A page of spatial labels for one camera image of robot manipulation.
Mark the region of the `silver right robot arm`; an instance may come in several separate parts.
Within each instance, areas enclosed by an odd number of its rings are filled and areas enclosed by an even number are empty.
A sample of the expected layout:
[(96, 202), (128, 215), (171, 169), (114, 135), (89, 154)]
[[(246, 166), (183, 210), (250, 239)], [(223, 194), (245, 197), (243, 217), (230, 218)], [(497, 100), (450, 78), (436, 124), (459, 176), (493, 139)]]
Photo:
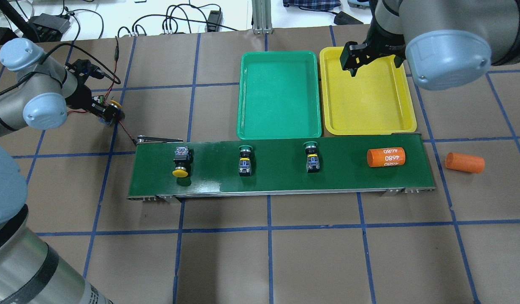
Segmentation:
[(394, 56), (426, 90), (460, 87), (491, 67), (520, 63), (520, 0), (372, 0), (366, 40), (349, 41), (341, 68)]

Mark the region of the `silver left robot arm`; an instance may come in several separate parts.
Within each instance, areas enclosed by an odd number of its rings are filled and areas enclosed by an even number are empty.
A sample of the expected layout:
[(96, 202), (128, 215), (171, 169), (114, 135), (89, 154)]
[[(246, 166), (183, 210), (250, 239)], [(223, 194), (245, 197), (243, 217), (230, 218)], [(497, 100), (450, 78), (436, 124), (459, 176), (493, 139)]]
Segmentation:
[[(106, 124), (120, 106), (94, 97), (89, 78), (121, 81), (94, 56), (60, 64), (41, 46), (17, 37), (0, 50), (3, 67), (16, 83), (0, 92), (0, 138), (25, 127), (46, 131), (62, 126), (72, 112), (88, 112)], [(28, 228), (30, 173), (0, 145), (0, 304), (110, 304), (54, 248)]]

